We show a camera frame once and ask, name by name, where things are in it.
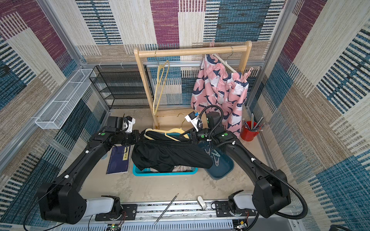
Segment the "yellow hanger of beige shorts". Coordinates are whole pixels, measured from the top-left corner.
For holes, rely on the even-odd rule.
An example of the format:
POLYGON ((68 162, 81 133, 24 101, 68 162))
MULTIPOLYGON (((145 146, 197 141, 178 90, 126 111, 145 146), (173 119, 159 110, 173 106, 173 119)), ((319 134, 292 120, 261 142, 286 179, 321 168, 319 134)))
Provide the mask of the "yellow hanger of beige shorts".
POLYGON ((157 58, 157 52, 155 52, 155 59, 158 63, 157 69, 157 77, 156 77, 156 87, 154 92, 154 100, 153 100, 153 115, 157 114, 159 109, 160 101, 163 95, 163 91, 165 89, 167 78, 170 70, 170 61, 166 60, 163 64, 160 64, 157 58))

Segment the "mint clothespin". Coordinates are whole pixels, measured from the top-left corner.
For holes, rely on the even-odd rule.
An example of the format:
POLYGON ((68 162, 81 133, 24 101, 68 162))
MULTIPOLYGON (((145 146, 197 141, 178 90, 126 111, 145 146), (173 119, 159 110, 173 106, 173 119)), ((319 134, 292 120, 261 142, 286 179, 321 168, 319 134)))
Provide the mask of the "mint clothespin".
POLYGON ((220 158, 220 154, 216 150, 211 150, 210 151, 210 156, 211 156, 211 158, 217 158, 217 159, 220 158))

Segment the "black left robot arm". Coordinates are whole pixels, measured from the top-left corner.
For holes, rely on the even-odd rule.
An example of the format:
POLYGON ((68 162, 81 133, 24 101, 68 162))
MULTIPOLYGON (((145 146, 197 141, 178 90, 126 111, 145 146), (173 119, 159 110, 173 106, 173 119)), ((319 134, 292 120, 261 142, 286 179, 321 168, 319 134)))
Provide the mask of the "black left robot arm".
POLYGON ((131 116, 110 116, 107 125, 95 133, 74 162, 55 178, 37 190, 40 216, 47 221, 76 224, 84 217, 102 215, 118 219, 123 209, 116 196, 84 199, 80 190, 99 160, 113 146, 131 146, 138 142, 140 133, 133 130, 135 119, 131 116))

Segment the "black shorts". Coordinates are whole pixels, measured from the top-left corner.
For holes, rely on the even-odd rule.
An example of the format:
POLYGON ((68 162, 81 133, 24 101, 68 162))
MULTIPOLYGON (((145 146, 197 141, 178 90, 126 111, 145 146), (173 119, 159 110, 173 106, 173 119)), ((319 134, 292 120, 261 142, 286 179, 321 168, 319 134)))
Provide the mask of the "black shorts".
POLYGON ((149 130, 135 144, 132 160, 141 171, 153 168, 160 173, 172 172, 176 166, 211 168, 213 165, 211 157, 190 139, 149 130))

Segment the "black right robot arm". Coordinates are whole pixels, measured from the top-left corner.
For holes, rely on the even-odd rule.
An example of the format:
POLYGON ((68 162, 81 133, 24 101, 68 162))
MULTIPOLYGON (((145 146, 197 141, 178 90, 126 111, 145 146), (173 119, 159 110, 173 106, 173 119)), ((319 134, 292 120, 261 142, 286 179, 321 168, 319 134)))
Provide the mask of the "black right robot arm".
POLYGON ((214 149, 224 151, 244 170, 254 184, 251 195, 254 210, 262 217, 277 215, 293 220, 306 217, 307 203, 298 190, 288 183, 285 173, 273 170, 245 148, 234 133, 222 126, 223 111, 219 106, 215 108, 216 111, 209 113, 203 109, 200 113, 191 112, 186 115, 186 121, 193 125, 193 128, 188 130, 192 140, 207 141, 214 149), (281 213, 280 210, 290 205, 292 193, 301 202, 301 213, 297 215, 281 213))

